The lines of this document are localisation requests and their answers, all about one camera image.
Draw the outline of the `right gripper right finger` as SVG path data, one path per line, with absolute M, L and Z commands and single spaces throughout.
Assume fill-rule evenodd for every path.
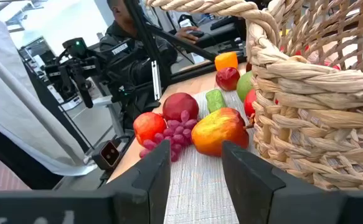
M 363 223 L 363 190 L 325 191 L 230 141 L 222 165 L 240 223 Z

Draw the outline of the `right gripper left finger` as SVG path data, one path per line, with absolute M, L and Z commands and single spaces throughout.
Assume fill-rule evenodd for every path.
M 163 223 L 171 177 L 164 140 L 96 190 L 0 192 L 0 223 Z

